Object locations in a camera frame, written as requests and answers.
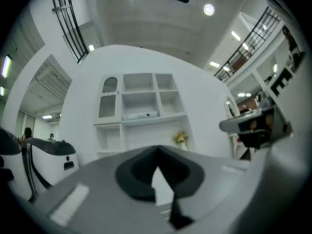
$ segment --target balcony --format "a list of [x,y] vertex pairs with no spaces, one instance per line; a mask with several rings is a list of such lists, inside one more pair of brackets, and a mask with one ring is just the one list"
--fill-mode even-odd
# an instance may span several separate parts
[[267,7],[252,31],[214,76],[226,82],[259,50],[280,21],[281,18]]

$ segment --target ceiling light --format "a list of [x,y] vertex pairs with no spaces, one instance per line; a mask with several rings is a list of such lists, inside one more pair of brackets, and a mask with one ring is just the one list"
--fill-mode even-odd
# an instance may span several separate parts
[[217,68],[220,67],[220,64],[215,63],[215,62],[213,62],[213,61],[210,62],[210,65],[213,66],[213,67],[217,67]]
[[274,72],[274,73],[276,73],[276,72],[277,72],[277,63],[276,63],[276,64],[274,64],[274,66],[273,66],[273,72]]
[[11,64],[11,58],[10,58],[9,55],[7,55],[4,58],[4,63],[3,63],[3,66],[2,66],[2,76],[4,78],[6,78],[8,76],[8,71],[9,71],[10,64]]
[[212,16],[215,13],[215,8],[208,3],[204,6],[204,12],[207,16]]
[[43,119],[51,119],[52,116],[51,116],[51,115],[44,115],[44,116],[42,116],[42,118],[43,118]]
[[240,37],[234,31],[231,32],[232,36],[234,36],[238,41],[240,41]]
[[243,43],[243,47],[244,47],[246,50],[249,49],[246,43]]

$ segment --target fluorescent light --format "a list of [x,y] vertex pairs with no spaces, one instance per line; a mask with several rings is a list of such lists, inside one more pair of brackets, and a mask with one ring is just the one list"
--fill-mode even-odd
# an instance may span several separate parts
[[278,68],[278,67],[277,67],[277,63],[276,63],[276,64],[274,64],[274,66],[273,66],[273,72],[274,72],[274,73],[277,72],[277,68]]
[[8,71],[9,71],[10,64],[11,64],[11,58],[9,56],[6,56],[4,58],[4,63],[3,63],[3,66],[2,66],[2,76],[4,78],[6,78],[8,76]]
[[204,13],[207,16],[212,16],[215,13],[215,8],[210,3],[208,3],[204,6]]
[[94,51],[94,46],[93,45],[89,45],[89,49],[90,49],[90,51]]
[[210,62],[210,65],[213,66],[213,67],[217,67],[217,68],[220,67],[220,64],[215,63],[215,62],[213,62],[213,61]]
[[42,118],[43,118],[43,119],[51,119],[52,116],[51,116],[51,115],[44,115],[44,116],[42,116]]
[[246,50],[249,49],[246,43],[243,43],[243,47],[244,47]]
[[240,41],[240,37],[234,31],[232,31],[232,36],[234,36],[238,41]]

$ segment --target white shelving unit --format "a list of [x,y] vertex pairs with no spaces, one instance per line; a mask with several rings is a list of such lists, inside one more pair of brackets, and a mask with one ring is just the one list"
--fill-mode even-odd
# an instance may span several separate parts
[[187,146],[190,151],[195,150],[191,126],[172,74],[111,77],[118,78],[117,86],[113,80],[106,86],[102,83],[98,94],[98,157],[150,145],[176,147],[173,136],[179,131],[187,133]]

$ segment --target metal railing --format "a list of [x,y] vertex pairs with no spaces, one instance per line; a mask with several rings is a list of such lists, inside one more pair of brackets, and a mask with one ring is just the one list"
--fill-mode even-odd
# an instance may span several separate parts
[[281,18],[272,9],[267,7],[252,31],[242,41],[239,48],[220,67],[214,76],[223,82],[227,81],[269,38],[280,20]]
[[65,42],[80,65],[89,51],[84,43],[75,17],[72,0],[52,0]]

